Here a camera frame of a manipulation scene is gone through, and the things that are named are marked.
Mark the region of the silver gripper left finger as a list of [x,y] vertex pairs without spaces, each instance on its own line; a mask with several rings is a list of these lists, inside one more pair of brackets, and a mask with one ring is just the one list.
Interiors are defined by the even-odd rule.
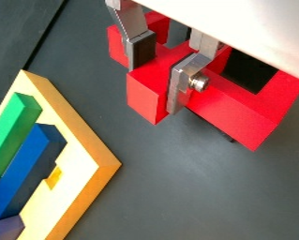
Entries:
[[118,28],[129,70],[154,57],[156,34],[148,29],[141,6],[130,0],[105,0],[109,15]]

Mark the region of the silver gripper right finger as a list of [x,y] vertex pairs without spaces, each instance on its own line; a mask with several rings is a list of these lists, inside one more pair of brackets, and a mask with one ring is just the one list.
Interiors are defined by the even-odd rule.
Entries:
[[166,112],[176,114],[189,102],[191,91],[207,89],[209,78],[201,73],[217,51],[219,40],[191,29],[189,47],[197,51],[185,56],[169,71]]

